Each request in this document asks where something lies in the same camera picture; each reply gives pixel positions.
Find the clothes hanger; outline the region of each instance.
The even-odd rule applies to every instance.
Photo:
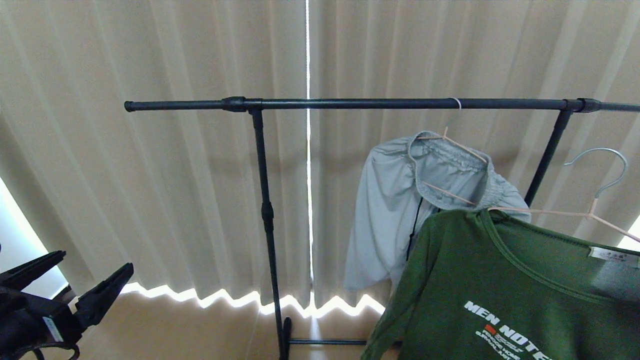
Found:
[[[573,160],[569,161],[568,163],[565,163],[563,166],[567,166],[567,165],[573,165],[579,158],[581,158],[583,155],[585,155],[588,152],[591,151],[596,151],[596,150],[603,150],[603,151],[611,151],[613,152],[615,155],[617,155],[621,160],[622,163],[624,164],[624,167],[622,169],[622,173],[620,174],[620,176],[615,179],[614,181],[610,182],[609,184],[606,184],[605,186],[601,187],[598,189],[598,191],[596,192],[596,195],[593,197],[593,202],[591,203],[591,208],[589,209],[588,213],[567,213],[564,211],[551,211],[551,210],[537,210],[537,209],[525,209],[525,208],[502,208],[502,207],[494,207],[494,208],[489,208],[489,210],[501,210],[501,211],[523,211],[523,212],[527,212],[527,213],[536,213],[536,214],[553,214],[553,215],[566,215],[569,217],[586,217],[589,219],[593,219],[596,220],[597,222],[600,222],[601,224],[604,224],[608,227],[610,227],[611,229],[616,230],[617,232],[628,236],[630,238],[632,238],[635,241],[640,242],[640,238],[638,238],[635,235],[631,235],[628,232],[624,231],[623,229],[615,226],[614,224],[598,217],[598,215],[594,214],[594,211],[596,209],[596,205],[598,204],[598,198],[600,197],[600,194],[614,186],[615,184],[619,183],[622,178],[625,176],[625,174],[627,173],[627,168],[628,168],[628,163],[627,163],[627,159],[625,158],[624,155],[622,155],[622,153],[620,151],[614,150],[614,149],[610,149],[608,147],[594,147],[593,149],[589,149],[586,151],[583,151],[581,154],[579,154],[578,156],[576,156]]]
[[[460,111],[462,110],[462,102],[460,102],[460,100],[458,100],[457,97],[449,97],[448,99],[454,99],[458,103],[458,117],[459,117],[460,116]],[[461,143],[455,142],[451,138],[447,137],[447,130],[449,130],[449,123],[450,122],[451,122],[451,120],[447,121],[447,125],[444,127],[444,131],[442,132],[441,136],[420,136],[420,137],[418,137],[418,139],[420,139],[420,140],[429,140],[429,139],[444,139],[444,140],[447,140],[447,141],[451,142],[452,144],[462,148],[464,151],[467,151],[471,155],[473,155],[473,156],[477,157],[478,159],[482,160],[483,163],[486,164],[487,163],[486,159],[483,158],[482,156],[476,154],[476,152],[473,149],[471,149],[470,147],[466,147],[466,146],[462,145]]]

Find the floor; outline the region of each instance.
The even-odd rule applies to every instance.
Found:
[[[303,318],[292,307],[296,338],[366,339],[380,315],[367,308],[356,317],[335,309],[321,318]],[[148,299],[121,295],[102,323],[80,340],[80,360],[91,359],[278,359],[273,314],[262,315],[252,302],[232,307],[219,299],[206,309],[194,300],[169,296]],[[290,359],[359,359],[363,347],[292,345]],[[45,350],[47,360],[66,360],[68,352]],[[384,360],[397,357],[389,350]],[[34,359],[25,356],[23,359]]]

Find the curtain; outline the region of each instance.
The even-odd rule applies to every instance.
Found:
[[[594,97],[639,102],[640,3],[633,1],[312,2],[312,97]],[[524,196],[551,134],[556,111],[323,110],[312,112],[311,162],[316,304],[363,293],[385,303],[388,284],[342,289],[355,192],[375,145],[422,130],[448,134],[489,154]],[[575,114],[532,205],[586,212],[599,186],[622,169],[597,213],[628,228],[640,213],[636,113]],[[534,217],[543,227],[605,244],[621,235],[580,218]]]
[[[147,289],[271,302],[250,116],[125,100],[304,97],[305,4],[0,3],[0,176],[83,293],[131,261]],[[309,302],[304,110],[266,111],[280,294]]]

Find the black metal clothes rack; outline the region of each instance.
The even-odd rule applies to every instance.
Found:
[[[640,104],[621,104],[600,102],[595,99],[578,98],[575,100],[543,99],[458,99],[463,109],[518,109],[518,110],[557,110],[559,114],[553,132],[545,148],[531,185],[525,196],[527,205],[542,183],[563,131],[574,113],[591,113],[599,110],[640,112]],[[275,241],[273,237],[273,207],[269,199],[267,163],[264,150],[263,110],[285,109],[458,109],[459,104],[449,99],[247,99],[245,97],[227,97],[215,101],[125,101],[124,108],[129,111],[147,110],[225,110],[248,112],[253,119],[255,144],[258,154],[260,189],[262,191],[262,221],[267,239],[271,286],[275,305],[276,331],[280,360],[288,360],[289,345],[366,345],[366,340],[312,340],[291,338],[291,318],[282,321],[280,294],[276,272]]]

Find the green t-shirt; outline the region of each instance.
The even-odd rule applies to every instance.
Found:
[[[638,360],[640,253],[500,211],[446,211],[420,230],[362,359]]]

